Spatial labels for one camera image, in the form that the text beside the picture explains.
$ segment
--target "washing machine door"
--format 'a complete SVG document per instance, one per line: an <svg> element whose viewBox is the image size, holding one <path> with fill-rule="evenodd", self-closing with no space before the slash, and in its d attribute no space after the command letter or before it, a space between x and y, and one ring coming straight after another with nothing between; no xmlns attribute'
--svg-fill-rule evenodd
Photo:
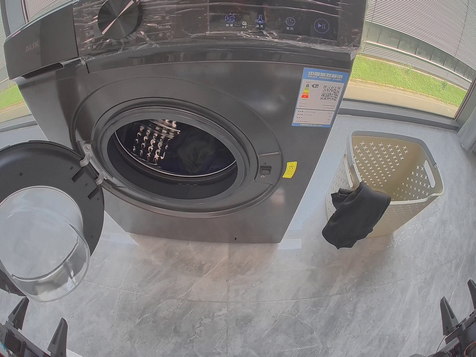
<svg viewBox="0 0 476 357"><path fill-rule="evenodd" d="M87 159L60 144L0 150L0 288L53 301L78 286L104 221L98 182Z"/></svg>

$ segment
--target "control panel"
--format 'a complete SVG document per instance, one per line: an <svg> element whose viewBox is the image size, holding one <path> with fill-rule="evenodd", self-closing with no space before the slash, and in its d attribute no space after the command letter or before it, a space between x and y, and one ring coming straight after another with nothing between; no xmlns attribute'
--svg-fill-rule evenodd
<svg viewBox="0 0 476 357"><path fill-rule="evenodd" d="M88 58L181 39L271 39L358 48L367 0L79 0Z"/></svg>

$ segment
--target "green lawn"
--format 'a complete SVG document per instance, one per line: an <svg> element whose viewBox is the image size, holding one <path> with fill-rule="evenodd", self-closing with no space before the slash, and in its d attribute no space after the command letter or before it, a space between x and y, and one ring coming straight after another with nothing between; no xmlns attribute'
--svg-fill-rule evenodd
<svg viewBox="0 0 476 357"><path fill-rule="evenodd" d="M419 73L411 67L364 56L357 56L352 69L352 78L419 92L455 106L459 106L466 95L466 90L430 75Z"/></svg>
<svg viewBox="0 0 476 357"><path fill-rule="evenodd" d="M16 85L9 87L3 91L0 91L0 110L4 107L21 102L23 97L20 94L20 90Z"/></svg>

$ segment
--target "plastic wrap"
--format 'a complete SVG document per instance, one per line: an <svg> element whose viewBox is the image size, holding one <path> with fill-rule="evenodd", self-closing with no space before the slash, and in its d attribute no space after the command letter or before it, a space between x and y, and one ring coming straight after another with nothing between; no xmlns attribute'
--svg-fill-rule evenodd
<svg viewBox="0 0 476 357"><path fill-rule="evenodd" d="M367 0L136 0L141 12L138 27L122 39L108 39L98 28L98 12L106 1L73 3L83 60L191 40L312 48L354 58L367 7Z"/></svg>

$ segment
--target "pavement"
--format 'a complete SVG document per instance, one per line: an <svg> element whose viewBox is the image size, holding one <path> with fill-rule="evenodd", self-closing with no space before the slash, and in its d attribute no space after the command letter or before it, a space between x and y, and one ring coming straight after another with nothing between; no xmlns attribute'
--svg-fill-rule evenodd
<svg viewBox="0 0 476 357"><path fill-rule="evenodd" d="M458 110L456 106L444 104L427 95L354 80L349 82L345 97L409 107L449 117L454 117Z"/></svg>
<svg viewBox="0 0 476 357"><path fill-rule="evenodd" d="M25 102L15 103L0 110L0 123L29 114L30 111Z"/></svg>

